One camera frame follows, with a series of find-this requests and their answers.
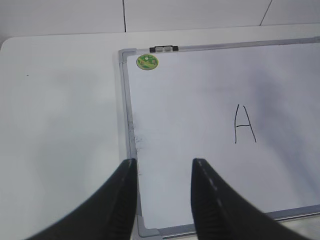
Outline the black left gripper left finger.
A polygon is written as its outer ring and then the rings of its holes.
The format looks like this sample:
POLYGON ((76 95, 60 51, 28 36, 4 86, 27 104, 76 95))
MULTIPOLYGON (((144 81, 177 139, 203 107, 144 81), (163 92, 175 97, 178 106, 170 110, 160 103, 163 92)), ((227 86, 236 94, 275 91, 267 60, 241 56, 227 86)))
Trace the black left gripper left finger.
POLYGON ((138 199, 136 159, 121 162, 85 202, 32 240, 129 240, 138 199))

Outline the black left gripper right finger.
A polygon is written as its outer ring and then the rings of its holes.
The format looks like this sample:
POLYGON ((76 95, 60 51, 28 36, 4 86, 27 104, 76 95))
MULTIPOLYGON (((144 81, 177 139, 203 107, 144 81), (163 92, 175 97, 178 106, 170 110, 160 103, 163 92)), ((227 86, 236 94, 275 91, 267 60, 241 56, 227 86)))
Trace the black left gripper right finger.
POLYGON ((264 213, 239 195, 203 158, 192 161, 190 204, 199 240, 304 240, 281 221, 315 217, 307 206, 264 213))

